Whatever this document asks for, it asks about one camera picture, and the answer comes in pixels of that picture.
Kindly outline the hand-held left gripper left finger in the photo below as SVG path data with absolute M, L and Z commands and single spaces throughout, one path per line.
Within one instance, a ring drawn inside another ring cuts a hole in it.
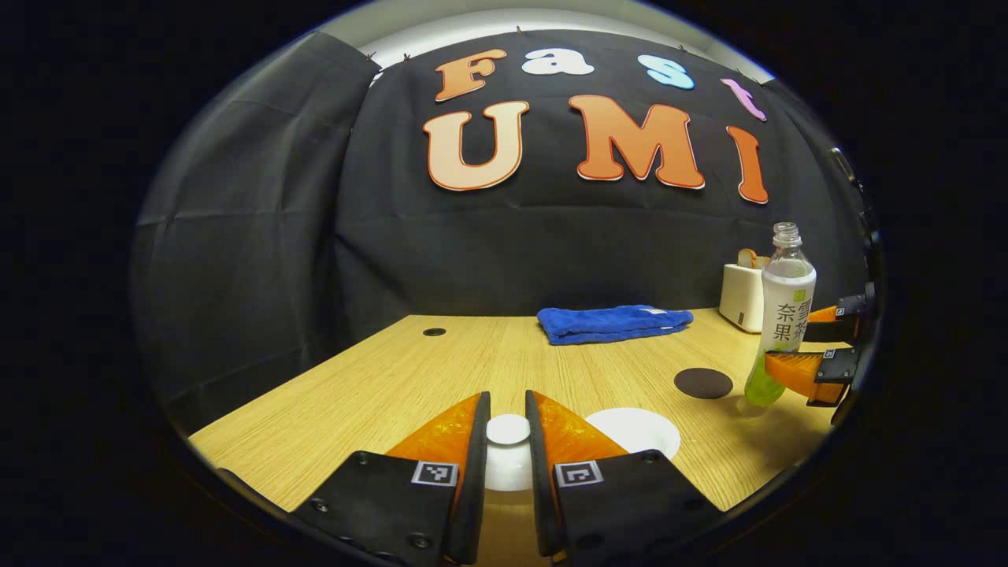
M 489 392 L 479 392 L 388 452 L 353 452 L 292 516 L 378 566 L 474 564 L 490 409 Z

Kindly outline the dark round coaster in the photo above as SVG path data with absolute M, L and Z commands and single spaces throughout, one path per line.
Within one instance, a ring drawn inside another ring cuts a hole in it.
M 673 383 L 683 394 L 706 401 L 730 395 L 734 387 L 727 374 L 715 369 L 685 369 L 674 376 Z

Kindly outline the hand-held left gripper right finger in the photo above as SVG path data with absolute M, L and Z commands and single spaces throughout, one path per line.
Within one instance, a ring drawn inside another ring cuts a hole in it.
M 539 553 L 552 563 L 659 564 L 721 519 L 662 452 L 629 452 L 537 391 L 525 412 Z

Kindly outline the white toaster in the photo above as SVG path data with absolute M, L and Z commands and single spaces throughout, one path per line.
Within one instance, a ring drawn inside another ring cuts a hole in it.
M 727 263 L 721 273 L 721 298 L 717 311 L 742 331 L 761 334 L 763 327 L 763 270 Z

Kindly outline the black backdrop cloth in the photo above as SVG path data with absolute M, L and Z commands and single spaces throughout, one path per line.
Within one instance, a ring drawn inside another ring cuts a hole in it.
M 625 35 L 533 30 L 380 67 L 325 33 L 237 76 L 139 212 L 138 344 L 188 434 L 415 313 L 713 308 L 799 226 L 814 308 L 870 279 L 802 100 Z

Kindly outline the blue folded towel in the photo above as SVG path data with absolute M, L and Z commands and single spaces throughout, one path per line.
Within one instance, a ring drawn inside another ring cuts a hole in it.
M 587 311 L 546 308 L 537 313 L 537 319 L 551 345 L 572 346 L 666 336 L 687 329 L 694 314 L 630 305 Z

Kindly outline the clear green-label water bottle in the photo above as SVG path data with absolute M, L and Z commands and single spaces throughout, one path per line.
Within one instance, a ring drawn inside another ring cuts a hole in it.
M 766 353 L 796 352 L 811 313 L 817 270 L 802 251 L 802 236 L 796 223 L 779 222 L 773 227 L 774 254 L 761 269 L 763 319 L 761 337 L 743 395 L 749 405 L 765 408 L 785 390 L 766 369 Z

